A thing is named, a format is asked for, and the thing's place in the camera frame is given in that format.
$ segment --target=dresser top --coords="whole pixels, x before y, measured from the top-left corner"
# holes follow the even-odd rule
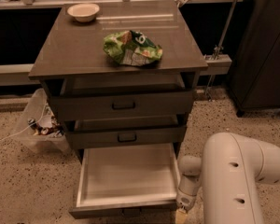
[[[98,4],[95,21],[79,23],[63,6],[29,77],[47,79],[89,74],[151,71],[197,71],[207,64],[174,1]],[[139,31],[163,55],[142,67],[120,65],[103,51],[104,37],[115,32]]]

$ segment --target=white bowl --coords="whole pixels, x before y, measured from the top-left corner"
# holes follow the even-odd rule
[[[77,4],[69,7],[67,13],[79,22],[90,22],[95,19],[100,7],[96,4]]]

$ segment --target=drawer handle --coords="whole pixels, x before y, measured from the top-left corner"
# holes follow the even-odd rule
[[[119,133],[119,135],[118,135],[118,141],[120,143],[134,142],[136,140],[137,140],[137,134],[136,133]]]
[[[118,103],[113,103],[112,104],[112,109],[114,110],[119,110],[119,109],[134,109],[136,108],[136,103],[135,102],[129,102],[129,103],[124,103],[124,102],[118,102]]]
[[[142,209],[140,208],[122,208],[121,214],[123,217],[138,217],[142,214]]]

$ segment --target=metal pole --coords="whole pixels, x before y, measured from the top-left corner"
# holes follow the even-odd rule
[[[223,48],[222,48],[223,41],[224,41],[224,39],[225,39],[225,35],[226,35],[226,33],[227,33],[227,29],[228,29],[228,27],[230,26],[231,17],[232,17],[232,15],[233,15],[233,11],[234,11],[234,8],[235,8],[236,3],[237,3],[237,0],[233,0],[232,5],[231,5],[230,14],[228,15],[228,18],[227,18],[227,20],[226,20],[226,23],[225,23],[225,26],[224,26],[224,29],[223,29],[222,36],[221,36],[221,38],[220,38],[220,41],[219,41],[218,45],[215,47],[214,53],[213,53],[213,55],[212,55],[212,59],[213,59],[213,60],[216,60],[217,57],[218,57],[218,54],[223,50]]]

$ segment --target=terrazzo floor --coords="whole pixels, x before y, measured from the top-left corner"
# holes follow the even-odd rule
[[[197,95],[180,157],[200,157],[207,138],[218,132],[238,133],[280,147],[280,118],[275,110],[237,118],[225,89],[212,89],[212,93],[212,102]],[[6,110],[0,109],[0,224],[175,223],[175,212],[74,220],[68,210],[75,203],[81,167],[75,154],[34,154],[21,142],[5,138],[22,114],[14,111],[14,107],[21,109],[27,102],[29,98],[0,100]],[[280,224],[280,184],[257,187],[265,223]],[[203,223],[201,189],[185,223]]]

